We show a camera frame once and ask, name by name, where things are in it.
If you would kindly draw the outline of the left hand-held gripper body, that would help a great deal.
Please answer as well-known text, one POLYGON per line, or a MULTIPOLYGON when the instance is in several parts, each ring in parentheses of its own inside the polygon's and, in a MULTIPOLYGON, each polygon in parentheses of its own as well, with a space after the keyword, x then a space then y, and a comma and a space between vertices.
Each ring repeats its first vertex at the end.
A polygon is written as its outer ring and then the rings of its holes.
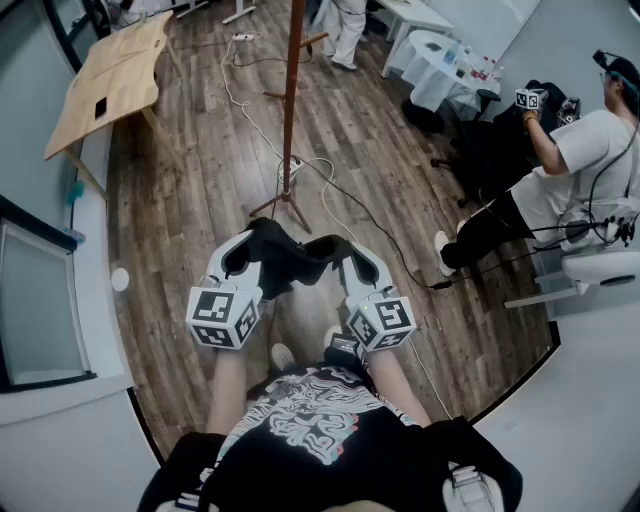
POLYGON ((186 325, 194 341, 211 348, 242 349, 260 318, 262 295, 258 286, 239 288, 230 282, 192 287, 186 325))

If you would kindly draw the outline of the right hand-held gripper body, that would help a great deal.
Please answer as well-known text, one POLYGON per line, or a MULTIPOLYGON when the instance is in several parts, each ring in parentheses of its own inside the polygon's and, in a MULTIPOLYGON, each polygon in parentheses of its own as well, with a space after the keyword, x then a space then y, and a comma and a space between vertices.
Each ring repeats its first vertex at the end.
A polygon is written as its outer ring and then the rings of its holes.
POLYGON ((396 348, 417 329, 409 299, 395 286, 348 304, 348 309, 346 326, 367 353, 396 348))

